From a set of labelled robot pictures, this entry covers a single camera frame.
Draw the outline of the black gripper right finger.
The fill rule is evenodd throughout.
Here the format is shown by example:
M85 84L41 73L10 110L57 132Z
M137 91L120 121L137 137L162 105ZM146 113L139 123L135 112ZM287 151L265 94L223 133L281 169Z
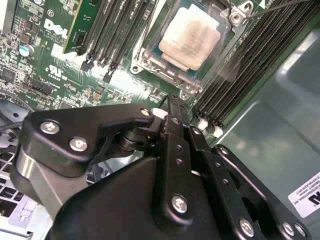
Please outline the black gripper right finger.
M191 163L202 175L223 240L310 240L307 227L226 146L209 147L194 126L186 129Z

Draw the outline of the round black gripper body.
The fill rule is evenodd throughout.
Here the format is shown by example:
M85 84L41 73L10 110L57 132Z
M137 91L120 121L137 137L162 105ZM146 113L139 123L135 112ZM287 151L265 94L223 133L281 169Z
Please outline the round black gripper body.
M82 190L58 212L53 240L223 240L202 175L148 157Z

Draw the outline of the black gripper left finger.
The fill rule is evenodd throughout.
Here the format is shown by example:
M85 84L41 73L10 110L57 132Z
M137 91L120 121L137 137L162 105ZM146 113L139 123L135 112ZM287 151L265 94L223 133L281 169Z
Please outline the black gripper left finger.
M77 193L139 160L191 165L183 107L158 117L138 103L38 111L22 122L10 177L52 218Z

